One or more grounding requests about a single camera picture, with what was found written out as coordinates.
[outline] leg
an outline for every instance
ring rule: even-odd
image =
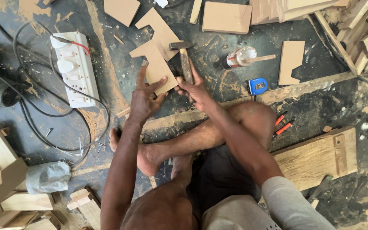
[[[269,106],[260,102],[243,102],[230,107],[228,112],[268,148],[275,128],[275,113]],[[211,120],[207,120],[177,138],[141,145],[137,166],[145,175],[153,176],[160,164],[171,157],[211,149],[224,143],[217,127]]]

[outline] red wire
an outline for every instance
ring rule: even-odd
[[[87,53],[85,53],[85,54],[86,55],[90,55],[90,51],[89,51],[89,49],[86,46],[84,46],[84,45],[82,45],[80,43],[74,42],[74,41],[72,41],[72,44],[75,44],[75,45],[78,45],[78,46],[82,47],[83,49],[85,49],[87,51]]]

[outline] grey sleeve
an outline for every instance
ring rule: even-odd
[[[284,177],[276,176],[265,181],[262,195],[272,219],[283,230],[335,230]]]

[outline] hammer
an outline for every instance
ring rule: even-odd
[[[184,80],[190,84],[194,84],[193,75],[191,72],[190,59],[188,58],[187,48],[193,46],[186,41],[172,42],[168,46],[170,50],[180,50],[181,66],[183,68]],[[194,99],[189,95],[188,100],[190,103],[194,102]]]

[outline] plastic bag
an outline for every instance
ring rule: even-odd
[[[71,176],[69,165],[50,162],[28,167],[25,184],[29,194],[65,191]]]

